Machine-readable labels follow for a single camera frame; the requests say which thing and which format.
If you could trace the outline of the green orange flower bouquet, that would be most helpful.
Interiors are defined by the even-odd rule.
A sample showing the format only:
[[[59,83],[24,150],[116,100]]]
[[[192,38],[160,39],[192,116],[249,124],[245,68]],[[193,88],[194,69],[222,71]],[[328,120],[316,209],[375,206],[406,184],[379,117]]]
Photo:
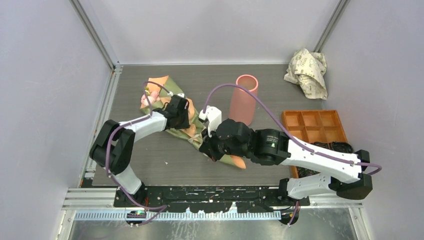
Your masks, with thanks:
[[[147,83],[144,84],[144,92],[140,98],[140,110],[144,114],[149,114],[150,108],[153,110],[168,110],[167,105],[172,101],[170,93],[177,95],[184,92],[168,75],[150,77]],[[205,125],[199,121],[199,112],[195,108],[192,99],[188,98],[187,101],[187,109],[181,117],[184,128],[171,128],[167,132],[179,139],[188,141],[198,150],[203,143],[202,131],[205,129]]]

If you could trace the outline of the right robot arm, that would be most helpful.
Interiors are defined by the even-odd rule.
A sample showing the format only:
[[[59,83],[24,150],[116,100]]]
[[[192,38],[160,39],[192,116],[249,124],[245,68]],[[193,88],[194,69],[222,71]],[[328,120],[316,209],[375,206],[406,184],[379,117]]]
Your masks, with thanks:
[[[224,120],[214,130],[203,130],[201,135],[199,151],[214,162],[231,155],[262,166],[297,166],[316,171],[310,176],[280,180],[277,198],[286,206],[295,200],[327,193],[363,200],[373,190],[372,177],[364,173],[364,164],[369,160],[365,150],[337,152],[289,137],[279,130],[253,130],[232,119]]]

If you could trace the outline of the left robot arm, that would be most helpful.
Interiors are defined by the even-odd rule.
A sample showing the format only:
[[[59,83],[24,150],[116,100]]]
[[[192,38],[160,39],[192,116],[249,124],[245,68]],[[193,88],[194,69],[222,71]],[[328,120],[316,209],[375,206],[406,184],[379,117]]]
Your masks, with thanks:
[[[108,167],[107,172],[127,192],[126,200],[133,206],[141,206],[146,200],[145,185],[130,166],[134,143],[154,133],[189,128],[189,106],[187,98],[173,95],[170,102],[149,115],[124,122],[110,119],[101,127],[89,157],[101,167]]]

